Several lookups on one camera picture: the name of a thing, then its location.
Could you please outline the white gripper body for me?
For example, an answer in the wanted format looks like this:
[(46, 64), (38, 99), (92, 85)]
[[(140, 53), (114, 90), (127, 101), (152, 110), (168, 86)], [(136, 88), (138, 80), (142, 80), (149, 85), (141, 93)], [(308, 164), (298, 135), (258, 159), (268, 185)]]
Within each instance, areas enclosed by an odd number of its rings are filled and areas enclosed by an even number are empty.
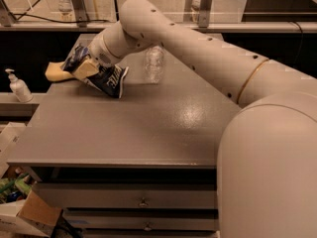
[(97, 34), (88, 45), (90, 56), (101, 66), (111, 67), (118, 63), (121, 59), (112, 55), (108, 50), (103, 36)]

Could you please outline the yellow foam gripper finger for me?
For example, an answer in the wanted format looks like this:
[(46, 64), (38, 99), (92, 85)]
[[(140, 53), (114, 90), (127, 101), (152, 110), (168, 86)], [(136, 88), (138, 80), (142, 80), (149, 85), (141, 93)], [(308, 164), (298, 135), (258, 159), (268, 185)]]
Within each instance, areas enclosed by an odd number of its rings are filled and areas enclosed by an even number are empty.
[(72, 64), (71, 74), (78, 80), (95, 75), (99, 72), (98, 63), (93, 59), (76, 60)]

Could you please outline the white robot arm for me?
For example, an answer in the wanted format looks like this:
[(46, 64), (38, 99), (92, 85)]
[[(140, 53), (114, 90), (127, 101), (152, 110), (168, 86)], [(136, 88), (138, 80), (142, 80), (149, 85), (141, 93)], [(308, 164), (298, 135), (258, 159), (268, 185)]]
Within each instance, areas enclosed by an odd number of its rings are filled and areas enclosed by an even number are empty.
[(221, 238), (317, 238), (317, 81), (170, 21), (147, 0), (75, 58), (86, 79), (130, 53), (161, 45), (241, 106), (217, 158)]

